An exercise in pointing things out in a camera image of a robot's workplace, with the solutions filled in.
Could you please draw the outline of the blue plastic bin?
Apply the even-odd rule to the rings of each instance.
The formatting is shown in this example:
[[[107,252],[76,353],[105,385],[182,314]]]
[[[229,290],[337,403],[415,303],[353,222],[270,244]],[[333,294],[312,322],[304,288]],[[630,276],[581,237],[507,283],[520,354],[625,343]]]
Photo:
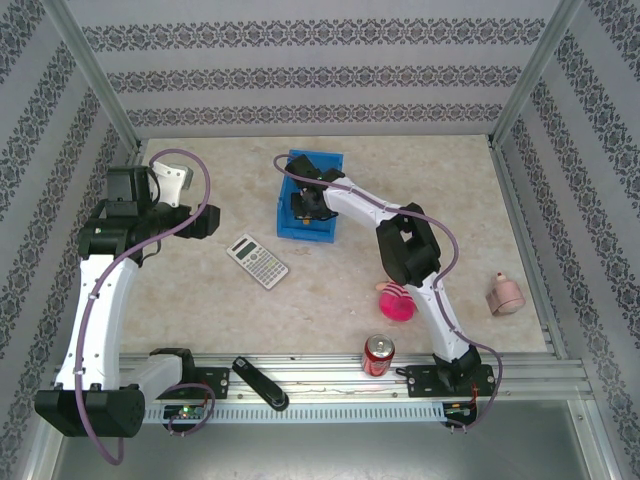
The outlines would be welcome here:
[[[343,154],[334,152],[321,152],[309,150],[291,149],[288,156],[297,157],[306,155],[311,163],[322,172],[335,168],[342,170]],[[306,224],[303,220],[294,216],[291,199],[293,193],[298,193],[299,189],[294,181],[285,176],[282,181],[277,207],[277,235],[280,238],[300,240],[316,243],[333,243],[335,238],[337,219],[326,221],[310,220]]]

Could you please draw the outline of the white calculator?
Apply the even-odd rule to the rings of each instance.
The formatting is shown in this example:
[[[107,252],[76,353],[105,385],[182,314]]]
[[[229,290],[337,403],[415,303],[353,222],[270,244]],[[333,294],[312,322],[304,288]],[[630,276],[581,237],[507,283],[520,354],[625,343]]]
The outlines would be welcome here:
[[[289,273],[289,268],[249,234],[243,234],[227,249],[227,254],[264,289],[273,289]]]

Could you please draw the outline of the pink plastic cup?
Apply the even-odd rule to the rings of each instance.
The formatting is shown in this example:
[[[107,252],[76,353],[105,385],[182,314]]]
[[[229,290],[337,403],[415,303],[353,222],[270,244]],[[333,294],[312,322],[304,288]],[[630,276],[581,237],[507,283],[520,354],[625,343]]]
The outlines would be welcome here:
[[[394,281],[385,281],[376,285],[376,291],[379,293],[379,309],[386,318],[395,322],[412,319],[417,307],[403,286]]]

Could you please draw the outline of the red soda can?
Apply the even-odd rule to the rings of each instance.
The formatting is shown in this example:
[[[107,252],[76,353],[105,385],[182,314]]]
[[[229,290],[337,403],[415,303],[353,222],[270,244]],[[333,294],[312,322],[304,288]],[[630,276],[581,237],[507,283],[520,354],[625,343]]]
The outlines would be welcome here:
[[[390,368],[395,355],[395,344],[384,334],[371,335],[364,343],[363,371],[372,377],[383,376]]]

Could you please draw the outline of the black stapler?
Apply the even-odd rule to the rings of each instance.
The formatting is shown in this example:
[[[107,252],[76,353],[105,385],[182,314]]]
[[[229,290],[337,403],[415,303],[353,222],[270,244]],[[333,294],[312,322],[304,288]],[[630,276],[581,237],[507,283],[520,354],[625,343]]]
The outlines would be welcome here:
[[[289,397],[285,391],[245,357],[238,356],[232,370],[273,410],[282,412],[288,408]]]

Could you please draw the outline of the beige pink toy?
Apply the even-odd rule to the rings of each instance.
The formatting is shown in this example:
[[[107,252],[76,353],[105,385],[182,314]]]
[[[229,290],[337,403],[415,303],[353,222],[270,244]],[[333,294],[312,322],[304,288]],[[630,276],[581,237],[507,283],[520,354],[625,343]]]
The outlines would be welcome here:
[[[502,272],[492,279],[486,301],[494,316],[504,316],[517,312],[526,303],[519,284]]]

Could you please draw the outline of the aluminium frame post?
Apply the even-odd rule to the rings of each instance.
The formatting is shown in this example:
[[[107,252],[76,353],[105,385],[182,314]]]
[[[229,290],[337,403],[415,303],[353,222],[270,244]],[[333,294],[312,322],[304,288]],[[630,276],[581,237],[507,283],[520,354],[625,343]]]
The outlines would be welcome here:
[[[126,114],[113,86],[66,0],[40,0],[56,30],[66,43],[90,87],[104,107],[129,153],[140,152],[142,140]]]
[[[553,52],[565,31],[569,28],[583,1],[559,0],[513,92],[509,96],[493,130],[488,135],[488,143],[492,149],[496,149],[497,145],[505,141],[512,125],[529,98],[531,91],[539,81],[540,76],[553,56]]]

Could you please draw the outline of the aluminium mounting rail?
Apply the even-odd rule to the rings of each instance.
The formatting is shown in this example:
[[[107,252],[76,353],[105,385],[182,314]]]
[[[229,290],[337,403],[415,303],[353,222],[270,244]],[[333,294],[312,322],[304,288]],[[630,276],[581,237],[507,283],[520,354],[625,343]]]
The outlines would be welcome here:
[[[289,395],[293,403],[382,402],[408,399],[407,380],[396,374],[409,365],[432,366],[426,354],[398,354],[382,377],[361,368],[361,354],[258,354],[246,358]],[[594,397],[584,364],[551,353],[507,353],[499,400],[586,400]]]

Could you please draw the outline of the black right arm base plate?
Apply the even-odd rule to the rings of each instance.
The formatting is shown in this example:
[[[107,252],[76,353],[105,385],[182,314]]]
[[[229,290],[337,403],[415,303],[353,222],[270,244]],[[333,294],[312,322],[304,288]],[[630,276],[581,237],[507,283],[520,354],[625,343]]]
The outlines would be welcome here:
[[[486,364],[471,374],[445,374],[436,365],[409,365],[405,374],[410,398],[471,397],[474,392],[490,397],[496,386],[493,369]]]

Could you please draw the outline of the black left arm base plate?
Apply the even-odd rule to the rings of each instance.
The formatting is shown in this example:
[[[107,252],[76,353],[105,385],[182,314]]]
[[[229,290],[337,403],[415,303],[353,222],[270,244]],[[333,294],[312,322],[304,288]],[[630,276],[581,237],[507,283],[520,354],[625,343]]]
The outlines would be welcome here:
[[[196,367],[188,376],[190,383],[208,385],[216,399],[226,399],[229,389],[230,369],[228,367]]]

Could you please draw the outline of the aluminium side rail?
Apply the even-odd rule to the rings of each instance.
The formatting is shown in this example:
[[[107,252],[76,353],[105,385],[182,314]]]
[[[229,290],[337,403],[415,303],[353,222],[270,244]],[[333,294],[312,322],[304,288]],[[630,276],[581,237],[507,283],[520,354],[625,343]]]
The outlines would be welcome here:
[[[501,152],[491,141],[488,141],[488,146],[541,329],[548,334],[551,352],[558,359],[567,360],[569,354],[555,318],[552,302],[537,263],[525,217],[522,214],[507,165]]]

